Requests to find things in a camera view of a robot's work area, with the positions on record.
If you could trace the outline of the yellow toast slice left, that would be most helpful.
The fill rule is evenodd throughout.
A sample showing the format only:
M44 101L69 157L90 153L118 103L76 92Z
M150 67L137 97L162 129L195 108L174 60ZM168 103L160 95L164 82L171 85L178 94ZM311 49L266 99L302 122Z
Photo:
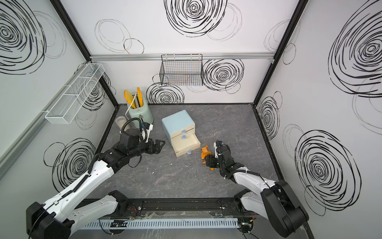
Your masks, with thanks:
M134 99L133 95L132 95L128 90L125 90L125 91L124 91L124 98L125 98L125 100L127 101L127 103L128 103L133 109L136 108L135 99Z

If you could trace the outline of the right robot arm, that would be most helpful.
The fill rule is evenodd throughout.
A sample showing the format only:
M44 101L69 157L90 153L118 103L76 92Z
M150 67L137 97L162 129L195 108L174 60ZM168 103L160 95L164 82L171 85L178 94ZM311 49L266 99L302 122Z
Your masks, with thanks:
M211 170L218 169L224 179L246 188L242 194L236 195L238 210L268 219L281 237L287 238L308 222L306 209L286 181L266 179L244 164L235 162L228 145L218 141L214 153L205 146L201 158Z

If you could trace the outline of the blue cream drawer cabinet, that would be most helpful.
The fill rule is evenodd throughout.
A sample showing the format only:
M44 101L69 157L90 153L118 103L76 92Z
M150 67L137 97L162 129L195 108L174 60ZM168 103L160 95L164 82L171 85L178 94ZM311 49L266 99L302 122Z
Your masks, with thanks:
M180 112L177 112L175 114L162 118L161 122L164 128L164 132L167 136L167 139L170 141L170 143L171 143L171 138L170 138L171 132L174 132L176 130L179 130L181 128L188 127L191 125L196 127L195 122L193 121L193 119L191 118L191 116L188 114L186 110L182 110Z

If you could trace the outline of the white mesh wall shelf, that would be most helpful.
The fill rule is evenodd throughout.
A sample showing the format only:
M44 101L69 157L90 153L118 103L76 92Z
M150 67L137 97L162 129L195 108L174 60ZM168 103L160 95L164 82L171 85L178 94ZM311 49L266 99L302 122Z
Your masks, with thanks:
M105 69L100 63L82 66L45 119L51 124L70 124L82 108L99 110L105 102L105 91L99 83L104 73Z

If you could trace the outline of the clear plastic cup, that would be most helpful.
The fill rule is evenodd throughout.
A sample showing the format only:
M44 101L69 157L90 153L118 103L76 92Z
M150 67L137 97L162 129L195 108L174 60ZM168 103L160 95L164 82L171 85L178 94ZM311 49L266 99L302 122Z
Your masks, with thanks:
M115 123L119 127L119 133L121 133L121 130L127 121L128 119L125 116L120 116L115 119Z

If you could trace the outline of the yellow toast slice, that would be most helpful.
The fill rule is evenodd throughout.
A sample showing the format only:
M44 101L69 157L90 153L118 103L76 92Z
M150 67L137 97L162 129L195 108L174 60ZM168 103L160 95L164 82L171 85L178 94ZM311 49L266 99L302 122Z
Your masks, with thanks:
M124 98L125 98L125 100L127 101L127 103L128 103L133 109L136 108L135 99L134 99L133 95L132 95L128 90L125 90L125 91L124 91Z
M141 92L139 87L137 88L137 98L138 98L139 106L142 107L143 106L143 96L142 96L142 92Z

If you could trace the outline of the cream drawer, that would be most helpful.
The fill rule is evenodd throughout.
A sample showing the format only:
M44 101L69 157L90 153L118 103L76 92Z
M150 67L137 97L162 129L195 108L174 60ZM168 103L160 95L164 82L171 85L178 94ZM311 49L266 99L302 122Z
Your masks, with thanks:
M186 141L192 141L196 137L194 132L187 131L186 133L181 133L171 139L171 143L177 143L177 142L186 142Z
M193 151L201 146L201 142L198 140L197 136L192 141L177 142L172 144L175 151L176 157L180 157L187 154L188 151Z
M195 134L195 127L194 126L188 126L181 128L179 130L176 130L174 132L171 132L170 138L175 138L177 136L182 136L182 135L190 135L190 134Z

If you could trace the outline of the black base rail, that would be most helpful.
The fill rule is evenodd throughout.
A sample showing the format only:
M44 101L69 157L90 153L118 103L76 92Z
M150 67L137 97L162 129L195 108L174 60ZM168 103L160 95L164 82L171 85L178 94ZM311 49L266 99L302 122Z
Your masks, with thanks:
M258 214L265 217L264 208L247 210L236 198L125 199L111 217L142 216L147 212L217 212L224 216Z

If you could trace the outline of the yellow toast slice right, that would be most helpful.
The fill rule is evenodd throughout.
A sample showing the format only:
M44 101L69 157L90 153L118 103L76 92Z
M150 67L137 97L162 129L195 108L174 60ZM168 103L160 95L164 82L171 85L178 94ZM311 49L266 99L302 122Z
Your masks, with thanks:
M139 106L142 107L143 106L143 96L142 96L142 92L141 92L139 87L137 88L137 98L138 98Z

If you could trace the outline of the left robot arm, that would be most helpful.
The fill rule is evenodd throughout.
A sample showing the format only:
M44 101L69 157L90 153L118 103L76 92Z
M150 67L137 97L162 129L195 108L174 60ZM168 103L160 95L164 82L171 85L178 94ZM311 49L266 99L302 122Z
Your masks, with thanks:
M127 129L126 122L121 128L119 142L105 152L97 153L77 180L43 204L34 202L27 208L26 232L30 239L67 239L103 216L128 213L128 199L117 190L85 206L79 204L128 165L132 158L161 152L165 141L149 137L153 125L140 118L131 120L139 123L138 128Z

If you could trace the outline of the mint green toaster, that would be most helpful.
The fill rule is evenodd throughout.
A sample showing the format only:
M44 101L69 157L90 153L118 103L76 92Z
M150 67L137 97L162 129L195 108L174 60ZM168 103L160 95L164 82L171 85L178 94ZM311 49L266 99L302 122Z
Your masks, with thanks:
M143 106L136 109L130 108L126 113L126 116L129 116L130 119L140 118L143 122L153 124L153 117L149 109L148 102L145 98L143 98Z

